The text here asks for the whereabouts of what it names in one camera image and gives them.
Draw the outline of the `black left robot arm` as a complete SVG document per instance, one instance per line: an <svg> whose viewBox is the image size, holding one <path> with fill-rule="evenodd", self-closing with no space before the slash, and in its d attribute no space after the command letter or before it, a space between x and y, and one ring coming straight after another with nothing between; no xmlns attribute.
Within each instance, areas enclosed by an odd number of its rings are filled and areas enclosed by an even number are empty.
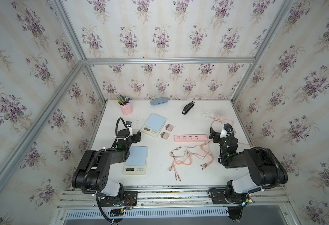
<svg viewBox="0 0 329 225"><path fill-rule="evenodd" d="M141 141L141 132L133 133L132 122L118 118L115 126L115 140L110 148L98 151L86 150L72 177L72 187L84 194L98 197L124 198L121 183L109 178L113 164L124 163L130 156L130 147Z"/></svg>

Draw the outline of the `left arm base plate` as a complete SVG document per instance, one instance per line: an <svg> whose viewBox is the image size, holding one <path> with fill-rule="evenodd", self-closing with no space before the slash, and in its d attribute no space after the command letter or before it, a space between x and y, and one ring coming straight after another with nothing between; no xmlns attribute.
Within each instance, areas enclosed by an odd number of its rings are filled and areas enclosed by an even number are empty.
<svg viewBox="0 0 329 225"><path fill-rule="evenodd" d="M137 191L119 192L115 197L98 196L101 207L134 207L137 205Z"/></svg>

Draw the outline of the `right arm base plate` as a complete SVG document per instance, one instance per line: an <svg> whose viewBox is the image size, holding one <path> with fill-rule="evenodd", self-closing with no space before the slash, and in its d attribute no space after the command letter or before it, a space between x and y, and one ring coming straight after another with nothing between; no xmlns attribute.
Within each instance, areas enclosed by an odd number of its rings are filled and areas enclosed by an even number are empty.
<svg viewBox="0 0 329 225"><path fill-rule="evenodd" d="M242 207L250 203L249 194L237 194L226 189L217 188L210 188L207 193L214 205L231 204Z"/></svg>

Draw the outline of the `pink USB charger adapter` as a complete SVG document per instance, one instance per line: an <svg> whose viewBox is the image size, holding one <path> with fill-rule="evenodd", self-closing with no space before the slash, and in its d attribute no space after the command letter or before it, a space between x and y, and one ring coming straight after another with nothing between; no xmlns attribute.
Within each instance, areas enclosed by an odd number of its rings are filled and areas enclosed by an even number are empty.
<svg viewBox="0 0 329 225"><path fill-rule="evenodd" d="M166 127L165 127L165 129L166 129L167 131L170 131L170 132L171 132L171 131L174 129L174 126L171 125L171 124L167 124Z"/></svg>

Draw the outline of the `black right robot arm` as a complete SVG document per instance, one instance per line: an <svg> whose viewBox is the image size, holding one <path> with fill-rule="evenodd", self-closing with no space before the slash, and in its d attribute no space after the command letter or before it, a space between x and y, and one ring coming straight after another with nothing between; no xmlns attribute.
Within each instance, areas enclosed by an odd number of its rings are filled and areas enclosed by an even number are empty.
<svg viewBox="0 0 329 225"><path fill-rule="evenodd" d="M227 183L225 193L229 196L251 194L272 189L288 182L288 175L274 153L267 148L252 147L238 152L238 139L231 124L221 132L210 128L209 139L219 144L218 163L226 169L247 168L248 173Z"/></svg>

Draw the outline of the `pink power strip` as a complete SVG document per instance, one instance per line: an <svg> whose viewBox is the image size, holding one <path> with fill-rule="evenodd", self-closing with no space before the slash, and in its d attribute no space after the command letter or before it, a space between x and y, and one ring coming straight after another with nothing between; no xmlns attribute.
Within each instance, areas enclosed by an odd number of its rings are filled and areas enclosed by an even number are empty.
<svg viewBox="0 0 329 225"><path fill-rule="evenodd" d="M208 140L207 135L174 135L174 141L176 143L189 143L189 142L206 142Z"/></svg>

